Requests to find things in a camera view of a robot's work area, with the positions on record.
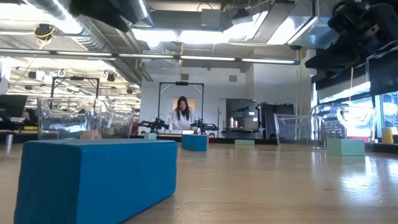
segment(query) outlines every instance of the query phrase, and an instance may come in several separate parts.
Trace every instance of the woman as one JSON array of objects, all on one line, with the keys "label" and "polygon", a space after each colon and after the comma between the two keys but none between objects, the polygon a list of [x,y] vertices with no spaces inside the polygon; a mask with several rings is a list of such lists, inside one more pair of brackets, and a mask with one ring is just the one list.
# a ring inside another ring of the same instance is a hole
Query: woman
[{"label": "woman", "polygon": [[188,100],[181,96],[177,102],[177,108],[172,113],[173,130],[191,130],[191,124],[195,122],[195,112],[188,105]]}]

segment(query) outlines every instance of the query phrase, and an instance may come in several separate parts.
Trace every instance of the wooden table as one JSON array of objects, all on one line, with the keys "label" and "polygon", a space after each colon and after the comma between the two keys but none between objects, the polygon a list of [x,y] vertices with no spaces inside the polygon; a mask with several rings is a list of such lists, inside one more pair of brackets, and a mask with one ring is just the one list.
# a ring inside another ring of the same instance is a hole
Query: wooden table
[{"label": "wooden table", "polygon": [[[0,151],[0,223],[12,223],[21,145]],[[179,149],[177,191],[132,223],[398,223],[398,156],[210,144]]]}]

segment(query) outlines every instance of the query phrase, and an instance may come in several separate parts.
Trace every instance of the clear plastic container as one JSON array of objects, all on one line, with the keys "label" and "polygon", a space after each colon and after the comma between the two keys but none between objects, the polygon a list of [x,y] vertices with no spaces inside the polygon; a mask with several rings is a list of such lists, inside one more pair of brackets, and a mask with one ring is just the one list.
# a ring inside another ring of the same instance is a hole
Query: clear plastic container
[{"label": "clear plastic container", "polygon": [[329,138],[374,142],[374,108],[321,105],[313,107],[307,116],[275,114],[274,118],[279,145],[323,149]]},{"label": "clear plastic container", "polygon": [[134,110],[120,113],[107,101],[86,98],[39,98],[39,140],[127,139]]},{"label": "clear plastic container", "polygon": [[38,98],[39,140],[98,139],[103,102],[86,98]]},{"label": "clear plastic container", "polygon": [[126,139],[130,138],[134,122],[134,110],[118,112],[112,110],[108,101],[103,102],[101,113],[100,132],[103,139]]}]

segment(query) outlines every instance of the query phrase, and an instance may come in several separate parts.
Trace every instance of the teal foam block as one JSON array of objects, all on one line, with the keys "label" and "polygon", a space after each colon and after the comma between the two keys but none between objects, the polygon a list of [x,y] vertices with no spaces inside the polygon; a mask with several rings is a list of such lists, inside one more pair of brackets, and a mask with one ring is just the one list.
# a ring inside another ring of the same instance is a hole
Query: teal foam block
[{"label": "teal foam block", "polygon": [[144,139],[156,139],[156,133],[145,133]]},{"label": "teal foam block", "polygon": [[253,146],[254,143],[255,143],[254,140],[240,140],[240,139],[235,140],[235,145]]},{"label": "teal foam block", "polygon": [[204,152],[207,151],[207,135],[192,136],[191,151]]},{"label": "teal foam block", "polygon": [[327,139],[328,155],[364,156],[365,142],[360,139]]},{"label": "teal foam block", "polygon": [[176,176],[174,141],[27,142],[14,223],[120,223],[171,196]]},{"label": "teal foam block", "polygon": [[182,149],[190,150],[192,147],[192,136],[191,134],[183,134],[181,139]]},{"label": "teal foam block", "polygon": [[207,151],[207,135],[184,134],[182,136],[181,147],[190,151]]}]

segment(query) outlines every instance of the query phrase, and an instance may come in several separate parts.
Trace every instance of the ceiling light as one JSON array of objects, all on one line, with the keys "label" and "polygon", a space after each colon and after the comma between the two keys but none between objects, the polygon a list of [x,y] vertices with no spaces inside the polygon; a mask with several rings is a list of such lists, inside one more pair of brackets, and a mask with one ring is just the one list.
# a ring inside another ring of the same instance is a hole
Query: ceiling light
[{"label": "ceiling light", "polygon": [[152,54],[119,54],[120,57],[132,58],[156,58],[156,59],[173,59],[173,55],[152,55]]},{"label": "ceiling light", "polygon": [[203,57],[203,56],[188,56],[188,55],[181,55],[181,59],[191,59],[191,60],[217,60],[217,61],[235,61],[235,58],[231,57]]},{"label": "ceiling light", "polygon": [[305,25],[300,31],[298,31],[287,43],[288,44],[292,44],[295,40],[297,40],[301,35],[303,35],[303,33],[308,30],[312,24],[314,24],[316,21],[318,20],[318,17],[315,16],[314,18],[312,18],[310,20],[310,22],[308,22],[307,25]]},{"label": "ceiling light", "polygon": [[275,64],[286,64],[286,65],[294,65],[297,63],[295,60],[277,60],[277,59],[262,59],[262,58],[242,58],[242,62],[275,63]]},{"label": "ceiling light", "polygon": [[110,57],[111,53],[99,53],[99,52],[64,52],[57,51],[59,55],[76,55],[76,56],[92,56],[92,57]]},{"label": "ceiling light", "polygon": [[[78,85],[80,88],[97,88],[97,86],[92,85]],[[115,86],[99,86],[100,89],[116,89]]]},{"label": "ceiling light", "polygon": [[219,44],[224,42],[222,32],[202,30],[182,31],[178,40],[187,44]]},{"label": "ceiling light", "polygon": [[48,50],[0,49],[0,53],[13,54],[50,54]]},{"label": "ceiling light", "polygon": [[116,60],[116,58],[87,57],[87,60]]}]

